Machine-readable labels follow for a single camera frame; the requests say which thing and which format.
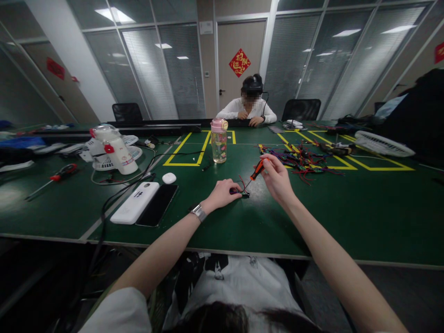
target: white fan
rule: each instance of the white fan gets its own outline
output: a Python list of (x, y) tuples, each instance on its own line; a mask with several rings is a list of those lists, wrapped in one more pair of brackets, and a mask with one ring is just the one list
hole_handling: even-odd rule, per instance
[[(134, 160), (137, 160), (140, 156), (142, 156), (142, 150), (139, 147), (131, 146), (133, 143), (139, 140), (137, 136), (122, 136), (122, 140), (125, 143), (125, 146), (128, 147), (128, 150)], [(92, 167), (95, 170), (108, 171), (115, 169), (111, 159), (108, 157), (108, 154), (103, 148), (103, 144), (99, 140), (91, 138), (91, 140), (85, 143), (85, 147), (88, 148), (88, 150), (83, 151), (80, 156), (86, 162), (92, 161)]]
[(415, 155), (415, 152), (407, 146), (396, 141), (387, 139), (377, 134), (358, 131), (355, 134), (355, 144), (366, 147), (375, 153), (381, 155), (390, 155), (397, 157), (408, 157)]

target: vr headset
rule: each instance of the vr headset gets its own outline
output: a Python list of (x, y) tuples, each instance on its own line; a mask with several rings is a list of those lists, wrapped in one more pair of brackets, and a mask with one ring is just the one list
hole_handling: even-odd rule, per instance
[(245, 83), (242, 86), (242, 92), (246, 93), (249, 97), (259, 97), (264, 92), (264, 85), (259, 82), (256, 76), (253, 76), (253, 82), (250, 84)]

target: smartphone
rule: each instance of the smartphone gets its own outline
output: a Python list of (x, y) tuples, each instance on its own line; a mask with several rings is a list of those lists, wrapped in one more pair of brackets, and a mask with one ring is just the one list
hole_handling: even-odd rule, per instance
[(177, 188), (177, 185), (162, 185), (137, 219), (136, 224), (145, 227), (157, 227), (176, 194)]

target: gray floor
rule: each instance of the gray floor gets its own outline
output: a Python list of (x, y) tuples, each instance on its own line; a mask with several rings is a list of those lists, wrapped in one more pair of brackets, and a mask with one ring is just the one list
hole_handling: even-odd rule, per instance
[[(112, 256), (105, 265), (105, 274), (98, 278), (92, 289), (105, 288), (129, 265), (130, 260), (124, 256)], [(370, 265), (361, 265), (361, 268), (411, 333), (444, 332), (444, 271)], [(320, 327), (329, 332), (353, 332), (339, 300), (314, 262), (310, 263), (302, 285)], [(92, 306), (91, 302), (85, 303), (73, 332), (81, 328)]]

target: red screwdriver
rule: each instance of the red screwdriver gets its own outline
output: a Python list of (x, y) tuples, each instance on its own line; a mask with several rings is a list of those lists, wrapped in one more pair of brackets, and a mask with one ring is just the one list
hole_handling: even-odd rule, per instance
[(259, 174), (262, 172), (262, 170), (264, 169), (264, 160), (260, 160), (260, 162), (258, 163), (258, 165), (256, 166), (256, 169), (254, 170), (253, 174), (250, 176), (250, 181), (248, 182), (248, 184), (244, 187), (244, 191), (245, 189), (248, 187), (248, 185), (250, 185), (252, 180), (256, 180), (256, 177), (259, 176)]
[(30, 195), (28, 195), (25, 200), (28, 200), (30, 197), (32, 197), (34, 194), (42, 190), (43, 188), (47, 187), (49, 184), (51, 184), (53, 181), (61, 181), (62, 179), (65, 179), (67, 176), (72, 175), (74, 171), (77, 169), (77, 164), (71, 163), (67, 166), (64, 166), (58, 173), (56, 173), (54, 176), (51, 176), (49, 179), (50, 181), (40, 187), (38, 190), (34, 191)]

